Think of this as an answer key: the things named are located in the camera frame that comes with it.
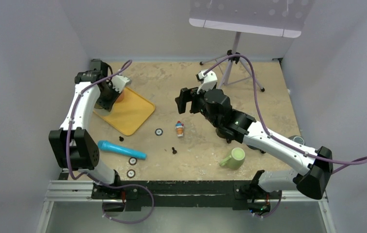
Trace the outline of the dark blue mug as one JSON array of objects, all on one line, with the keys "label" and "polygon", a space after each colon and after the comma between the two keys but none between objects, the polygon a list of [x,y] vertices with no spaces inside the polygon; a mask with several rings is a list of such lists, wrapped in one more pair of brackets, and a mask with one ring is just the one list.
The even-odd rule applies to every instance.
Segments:
[{"label": "dark blue mug", "polygon": [[231,144],[232,142],[232,137],[233,134],[230,131],[224,130],[224,129],[220,129],[220,128],[216,128],[215,129],[216,135],[219,138],[225,139],[227,144]]}]

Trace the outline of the green mug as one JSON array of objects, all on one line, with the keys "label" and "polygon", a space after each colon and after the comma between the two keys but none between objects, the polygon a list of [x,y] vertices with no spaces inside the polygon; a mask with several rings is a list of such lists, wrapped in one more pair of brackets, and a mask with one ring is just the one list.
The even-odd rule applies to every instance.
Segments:
[{"label": "green mug", "polygon": [[242,148],[233,148],[228,156],[219,162],[219,166],[237,170],[243,165],[244,161],[245,151]]}]

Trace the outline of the pink mug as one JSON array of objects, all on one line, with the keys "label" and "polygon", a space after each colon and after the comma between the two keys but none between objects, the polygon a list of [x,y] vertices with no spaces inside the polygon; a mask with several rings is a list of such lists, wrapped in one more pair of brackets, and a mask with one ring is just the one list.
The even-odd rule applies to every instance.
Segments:
[{"label": "pink mug", "polygon": [[122,91],[120,94],[119,94],[119,96],[117,97],[117,99],[116,99],[116,103],[118,103],[118,102],[122,102],[123,101],[123,99],[125,98],[125,91]]}]

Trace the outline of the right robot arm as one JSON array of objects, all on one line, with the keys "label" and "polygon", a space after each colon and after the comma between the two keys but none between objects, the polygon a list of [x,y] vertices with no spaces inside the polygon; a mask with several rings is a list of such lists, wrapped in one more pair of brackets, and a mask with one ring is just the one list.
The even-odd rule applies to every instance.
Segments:
[{"label": "right robot arm", "polygon": [[220,89],[198,91],[182,88],[175,98],[180,114],[191,103],[190,113],[201,113],[215,128],[217,135],[262,150],[289,165],[290,171],[260,171],[250,184],[251,194],[260,198],[277,190],[298,190],[319,200],[333,172],[332,151],[298,144],[274,131],[265,130],[263,123],[234,109],[230,98]]}]

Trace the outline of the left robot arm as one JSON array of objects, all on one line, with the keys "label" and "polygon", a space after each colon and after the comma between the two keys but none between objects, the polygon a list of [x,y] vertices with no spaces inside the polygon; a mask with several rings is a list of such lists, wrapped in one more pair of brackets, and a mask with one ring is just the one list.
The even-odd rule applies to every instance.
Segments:
[{"label": "left robot arm", "polygon": [[109,168],[99,156],[99,148],[88,132],[96,103],[103,93],[115,92],[107,80],[125,71],[132,64],[127,60],[116,73],[104,75],[103,70],[79,72],[75,78],[75,93],[68,114],[57,130],[49,132],[48,140],[58,166],[67,169],[73,180],[86,175],[111,199],[122,194],[116,170]]}]

